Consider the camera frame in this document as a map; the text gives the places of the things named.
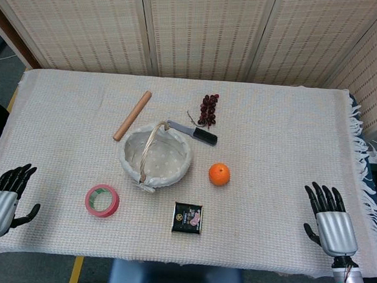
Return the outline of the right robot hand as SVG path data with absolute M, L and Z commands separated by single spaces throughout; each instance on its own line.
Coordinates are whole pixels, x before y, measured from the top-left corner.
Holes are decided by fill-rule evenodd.
M 306 185 L 312 212 L 317 223 L 315 233 L 308 223 L 303 225 L 306 235 L 330 257 L 351 257 L 358 251 L 358 243 L 350 215 L 345 210 L 340 192 L 333 187 L 313 182 Z

